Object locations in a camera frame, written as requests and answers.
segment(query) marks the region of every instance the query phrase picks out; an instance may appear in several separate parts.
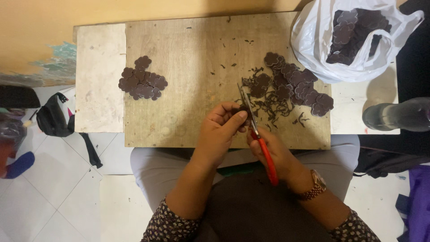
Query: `patterned sleeve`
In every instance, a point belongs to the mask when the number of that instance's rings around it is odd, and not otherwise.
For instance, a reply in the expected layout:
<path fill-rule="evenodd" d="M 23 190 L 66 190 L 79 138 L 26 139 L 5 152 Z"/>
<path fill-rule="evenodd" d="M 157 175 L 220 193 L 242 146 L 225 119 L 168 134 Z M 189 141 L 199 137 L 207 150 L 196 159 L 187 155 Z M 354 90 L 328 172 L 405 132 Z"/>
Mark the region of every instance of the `patterned sleeve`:
<path fill-rule="evenodd" d="M 182 241 L 199 227 L 200 219 L 184 219 L 170 211 L 164 198 L 149 221 L 141 242 Z"/>
<path fill-rule="evenodd" d="M 373 231 L 351 210 L 349 217 L 329 234 L 336 242 L 380 242 Z"/>

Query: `hand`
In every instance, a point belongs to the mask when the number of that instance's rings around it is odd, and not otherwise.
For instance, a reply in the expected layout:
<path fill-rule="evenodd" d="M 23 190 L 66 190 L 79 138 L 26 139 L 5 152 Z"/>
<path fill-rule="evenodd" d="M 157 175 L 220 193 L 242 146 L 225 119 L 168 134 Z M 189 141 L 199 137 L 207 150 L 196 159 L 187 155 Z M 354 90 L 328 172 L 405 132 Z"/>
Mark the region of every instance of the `hand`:
<path fill-rule="evenodd" d="M 267 169 L 266 158 L 261 151 L 260 144 L 251 137 L 251 132 L 252 129 L 249 128 L 246 141 L 253 155 L 255 155 Z M 276 135 L 260 126 L 258 127 L 258 133 L 266 142 L 267 149 L 273 159 L 279 179 L 287 182 L 288 186 L 295 193 L 310 190 L 313 186 L 310 170 L 293 156 L 290 150 Z"/>
<path fill-rule="evenodd" d="M 234 134 L 237 131 L 246 132 L 242 125 L 248 117 L 247 112 L 240 111 L 235 115 L 231 113 L 233 108 L 239 107 L 235 102 L 222 102 L 209 112 L 202 122 L 192 160 L 207 162 L 213 168 L 222 163 Z"/>

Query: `gold wristwatch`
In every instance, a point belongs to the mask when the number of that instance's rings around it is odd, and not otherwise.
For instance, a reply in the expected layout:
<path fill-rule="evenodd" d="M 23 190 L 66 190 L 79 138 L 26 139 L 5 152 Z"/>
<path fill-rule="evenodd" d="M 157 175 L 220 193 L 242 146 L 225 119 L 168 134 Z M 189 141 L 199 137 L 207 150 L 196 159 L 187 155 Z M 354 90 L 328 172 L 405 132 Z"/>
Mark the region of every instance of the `gold wristwatch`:
<path fill-rule="evenodd" d="M 310 170 L 310 174 L 313 179 L 313 187 L 307 192 L 297 194 L 299 200 L 312 200 L 314 197 L 318 196 L 318 194 L 325 192 L 327 189 L 326 182 L 316 170 Z"/>

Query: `teal paint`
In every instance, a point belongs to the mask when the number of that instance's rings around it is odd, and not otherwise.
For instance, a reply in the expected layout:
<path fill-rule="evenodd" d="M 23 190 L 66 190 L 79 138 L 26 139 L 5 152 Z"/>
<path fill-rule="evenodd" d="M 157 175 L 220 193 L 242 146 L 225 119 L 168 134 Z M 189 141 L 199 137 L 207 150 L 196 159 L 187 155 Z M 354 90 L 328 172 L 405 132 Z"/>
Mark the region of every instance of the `teal paint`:
<path fill-rule="evenodd" d="M 31 75 L 0 73 L 0 84 L 40 87 L 44 80 L 52 80 L 58 85 L 71 84 L 76 79 L 76 45 L 64 42 L 48 46 L 52 48 L 52 58 L 29 63 L 42 67 L 42 71 Z"/>

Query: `green object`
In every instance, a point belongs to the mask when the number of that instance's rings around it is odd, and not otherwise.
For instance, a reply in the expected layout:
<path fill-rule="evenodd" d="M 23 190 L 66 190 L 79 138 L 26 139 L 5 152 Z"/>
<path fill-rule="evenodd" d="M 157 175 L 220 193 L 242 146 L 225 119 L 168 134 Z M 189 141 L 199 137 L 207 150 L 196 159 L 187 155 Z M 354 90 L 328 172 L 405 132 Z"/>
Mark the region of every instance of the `green object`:
<path fill-rule="evenodd" d="M 218 168 L 216 171 L 224 177 L 229 177 L 236 174 L 252 173 L 257 169 L 264 169 L 260 161 Z"/>

